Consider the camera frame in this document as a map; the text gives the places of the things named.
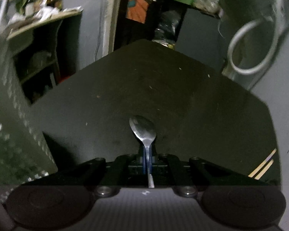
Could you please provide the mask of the silver metal spoon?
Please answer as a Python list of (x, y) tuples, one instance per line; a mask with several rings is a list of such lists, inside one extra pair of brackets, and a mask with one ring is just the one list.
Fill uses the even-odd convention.
[(148, 177), (148, 187), (154, 188), (154, 180), (152, 171), (148, 168), (149, 152), (152, 148), (152, 144), (156, 139), (156, 131), (154, 124), (140, 115), (131, 116), (129, 119), (130, 128), (134, 135), (141, 141), (145, 150), (145, 161), (146, 161), (146, 175)]

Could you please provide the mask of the wooden chopstick purple band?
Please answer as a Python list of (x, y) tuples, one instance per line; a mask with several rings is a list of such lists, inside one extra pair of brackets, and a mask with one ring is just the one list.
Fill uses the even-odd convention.
[(277, 149), (273, 149), (270, 155), (265, 158), (261, 164), (259, 164), (256, 169), (254, 169), (250, 174), (250, 178), (255, 178), (255, 176), (268, 164), (269, 161), (273, 160), (273, 156), (276, 154)]

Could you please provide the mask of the white perforated plastic utensil basket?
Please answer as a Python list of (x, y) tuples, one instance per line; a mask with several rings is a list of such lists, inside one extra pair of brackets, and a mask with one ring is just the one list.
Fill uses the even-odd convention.
[(7, 41), (8, 0), (0, 0), (0, 185), (19, 185), (57, 171), (23, 94)]

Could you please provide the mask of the wooden side counter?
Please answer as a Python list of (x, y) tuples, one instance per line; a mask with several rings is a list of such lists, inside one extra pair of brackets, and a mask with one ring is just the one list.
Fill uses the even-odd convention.
[(16, 37), (16, 36), (18, 36), (24, 32), (27, 32), (29, 30), (33, 30), (35, 28), (46, 25), (48, 23), (53, 23), (53, 22), (58, 21), (58, 20), (66, 19), (66, 18), (73, 17), (73, 16), (78, 16), (78, 15), (82, 14), (82, 11), (83, 11), (82, 7), (69, 8), (69, 9), (63, 10), (62, 12), (59, 12), (58, 14), (50, 15), (46, 19), (38, 19), (38, 20), (34, 19), (34, 21), (32, 23), (29, 23), (25, 26), (21, 26), (18, 29), (11, 29), (9, 36), (7, 37), (7, 40), (11, 40), (14, 37)]

